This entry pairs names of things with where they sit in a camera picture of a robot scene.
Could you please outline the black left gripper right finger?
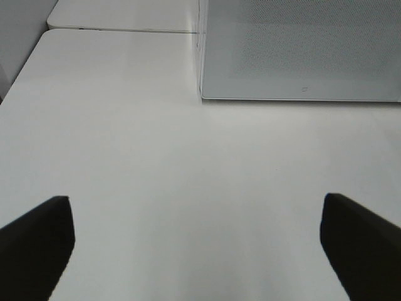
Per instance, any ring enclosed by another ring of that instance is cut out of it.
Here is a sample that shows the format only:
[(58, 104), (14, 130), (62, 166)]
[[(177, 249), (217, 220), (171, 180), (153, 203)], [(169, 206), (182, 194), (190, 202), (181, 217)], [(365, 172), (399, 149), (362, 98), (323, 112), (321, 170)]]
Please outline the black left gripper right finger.
[(338, 193), (324, 198), (320, 243), (350, 300), (400, 300), (400, 228)]

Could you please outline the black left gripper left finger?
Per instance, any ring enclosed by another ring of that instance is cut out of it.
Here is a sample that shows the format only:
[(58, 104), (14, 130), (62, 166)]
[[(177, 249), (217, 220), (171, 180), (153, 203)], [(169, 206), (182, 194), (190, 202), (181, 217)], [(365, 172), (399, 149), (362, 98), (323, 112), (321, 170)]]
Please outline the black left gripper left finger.
[(69, 197), (55, 196), (1, 228), (1, 300), (49, 300), (75, 246)]

